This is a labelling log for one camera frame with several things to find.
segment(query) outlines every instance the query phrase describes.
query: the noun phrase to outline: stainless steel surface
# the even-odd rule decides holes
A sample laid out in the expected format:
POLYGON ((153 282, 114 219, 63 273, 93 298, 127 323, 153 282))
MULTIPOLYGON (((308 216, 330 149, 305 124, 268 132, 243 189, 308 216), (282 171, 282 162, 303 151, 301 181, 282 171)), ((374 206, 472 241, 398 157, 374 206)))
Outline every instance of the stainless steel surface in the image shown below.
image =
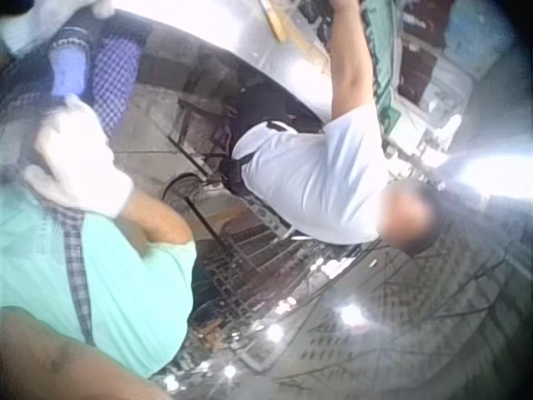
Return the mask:
POLYGON ((326 123, 331 120, 332 100, 329 59, 319 50, 312 27, 289 4, 281 6, 282 16, 289 16, 297 29, 287 42, 279 43, 256 0, 115 0, 117 9, 165 23, 233 53, 281 84, 326 123))

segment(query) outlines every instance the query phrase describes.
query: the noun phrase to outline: person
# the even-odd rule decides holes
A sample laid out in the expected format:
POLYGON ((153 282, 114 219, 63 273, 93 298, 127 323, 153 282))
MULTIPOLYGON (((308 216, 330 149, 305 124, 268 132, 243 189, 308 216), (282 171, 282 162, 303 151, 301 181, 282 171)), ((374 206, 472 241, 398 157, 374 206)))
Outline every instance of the person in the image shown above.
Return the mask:
POLYGON ((34 147, 42 161, 1 187, 0 307, 153 375, 187 333, 191 230, 114 167, 97 115, 77 97, 42 121, 34 147))
POLYGON ((20 308, 0 310, 2 398, 168 400, 161 389, 20 308))
POLYGON ((230 143, 240 182, 293 228, 320 241, 349 245, 381 236, 420 253, 442 225, 438 193, 416 180, 387 186, 360 5, 330 1, 333 121, 325 135, 299 133, 281 89, 244 88, 230 143))

